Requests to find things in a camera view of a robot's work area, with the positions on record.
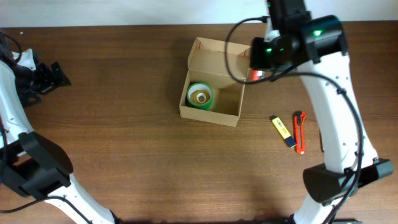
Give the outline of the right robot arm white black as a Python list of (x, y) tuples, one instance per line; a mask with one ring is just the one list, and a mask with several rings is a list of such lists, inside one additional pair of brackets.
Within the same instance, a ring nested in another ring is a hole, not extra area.
[(361, 187), (393, 173), (365, 132), (349, 68), (348, 43), (333, 15), (313, 18), (303, 1), (269, 1), (270, 24), (252, 43), (251, 67), (301, 78), (320, 128), (324, 162), (305, 169), (307, 196), (291, 223), (331, 223)]

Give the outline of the yellow highlighter marker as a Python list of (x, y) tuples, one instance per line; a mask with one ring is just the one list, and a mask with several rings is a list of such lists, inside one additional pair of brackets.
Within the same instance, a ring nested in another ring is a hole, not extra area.
[(294, 138), (278, 116), (272, 115), (271, 122), (278, 130), (279, 134), (282, 136), (282, 139), (286, 142), (288, 147), (295, 147), (297, 145)]

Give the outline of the blue white marker pen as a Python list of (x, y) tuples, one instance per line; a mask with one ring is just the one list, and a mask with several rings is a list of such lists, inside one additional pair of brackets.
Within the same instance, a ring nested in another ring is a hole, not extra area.
[(320, 150), (321, 150), (322, 153), (324, 153), (324, 150), (323, 150), (323, 139), (322, 139), (321, 131), (319, 131), (319, 138), (320, 138)]

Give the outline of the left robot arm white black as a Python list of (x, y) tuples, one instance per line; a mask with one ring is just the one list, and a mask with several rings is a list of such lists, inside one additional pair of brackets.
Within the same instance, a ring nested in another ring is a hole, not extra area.
[(41, 96), (71, 84), (59, 63), (40, 63), (32, 49), (13, 52), (1, 34), (1, 183), (21, 197), (60, 209), (75, 223), (122, 223), (78, 183), (67, 153), (34, 131), (24, 109)]

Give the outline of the green tape roll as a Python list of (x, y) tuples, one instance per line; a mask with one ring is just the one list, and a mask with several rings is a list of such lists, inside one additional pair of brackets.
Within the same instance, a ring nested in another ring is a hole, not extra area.
[(188, 87), (186, 99), (193, 108), (209, 110), (213, 103), (213, 91), (207, 83), (194, 83)]

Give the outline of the orange utility knife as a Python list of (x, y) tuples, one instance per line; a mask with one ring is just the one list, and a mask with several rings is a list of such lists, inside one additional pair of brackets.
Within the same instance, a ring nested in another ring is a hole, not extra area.
[(304, 121), (306, 114), (303, 111), (296, 111), (293, 115), (294, 121), (294, 137), (296, 141), (295, 150), (298, 154), (305, 153), (305, 140), (304, 140)]

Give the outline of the small yellow tape roll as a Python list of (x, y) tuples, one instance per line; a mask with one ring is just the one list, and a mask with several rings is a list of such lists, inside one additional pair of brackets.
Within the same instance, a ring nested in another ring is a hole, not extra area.
[(197, 105), (206, 104), (210, 99), (208, 92), (205, 91), (196, 91), (193, 94), (193, 102)]

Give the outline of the brown cardboard box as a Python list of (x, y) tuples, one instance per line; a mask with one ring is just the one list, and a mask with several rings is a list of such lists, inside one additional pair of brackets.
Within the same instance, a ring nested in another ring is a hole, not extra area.
[[(250, 46), (197, 37), (188, 55), (188, 72), (179, 103), (180, 116), (209, 123), (235, 127), (243, 105), (244, 85), (233, 80), (225, 65), (228, 56), (229, 69), (241, 81), (249, 75)], [(207, 83), (213, 91), (213, 103), (209, 110), (188, 105), (186, 93), (194, 83)]]

